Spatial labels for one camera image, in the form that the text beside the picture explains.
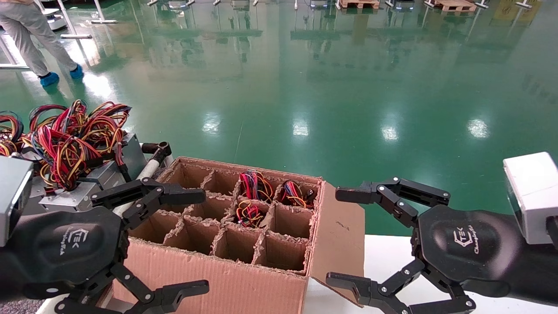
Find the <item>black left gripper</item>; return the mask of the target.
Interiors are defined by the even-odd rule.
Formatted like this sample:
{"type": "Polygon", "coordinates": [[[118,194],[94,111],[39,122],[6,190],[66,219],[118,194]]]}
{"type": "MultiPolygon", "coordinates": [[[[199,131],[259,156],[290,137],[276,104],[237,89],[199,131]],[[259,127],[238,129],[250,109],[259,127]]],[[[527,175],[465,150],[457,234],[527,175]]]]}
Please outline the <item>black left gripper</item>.
{"type": "Polygon", "coordinates": [[[70,294],[56,305],[57,314],[116,314],[84,299],[117,280],[137,298],[126,314],[171,314],[185,298],[209,292],[207,280],[150,290],[123,264],[112,266],[124,255],[119,247],[124,230],[136,229],[163,205],[203,203],[203,189],[145,177],[91,199],[92,210],[87,212],[49,212],[19,220],[1,248],[2,301],[70,294]],[[129,206],[119,215],[113,213],[122,205],[129,206]]]}

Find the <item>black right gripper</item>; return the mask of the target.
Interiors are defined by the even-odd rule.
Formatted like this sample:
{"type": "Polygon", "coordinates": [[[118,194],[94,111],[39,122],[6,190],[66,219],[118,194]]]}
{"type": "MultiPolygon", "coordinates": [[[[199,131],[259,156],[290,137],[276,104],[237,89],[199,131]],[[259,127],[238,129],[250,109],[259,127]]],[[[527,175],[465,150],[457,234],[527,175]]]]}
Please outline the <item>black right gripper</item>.
{"type": "Polygon", "coordinates": [[[476,303],[464,290],[486,297],[511,293],[510,271],[524,237],[512,215],[484,210],[459,211],[448,207],[450,193],[394,177],[363,181],[357,188],[337,187],[336,200],[361,205],[378,204],[403,226],[417,227],[417,256],[386,281],[329,272],[326,283],[350,290],[357,304],[385,314],[470,314],[476,303]],[[419,215],[410,203],[433,207],[419,215]],[[397,296],[424,276],[450,299],[406,305],[397,296]]]}

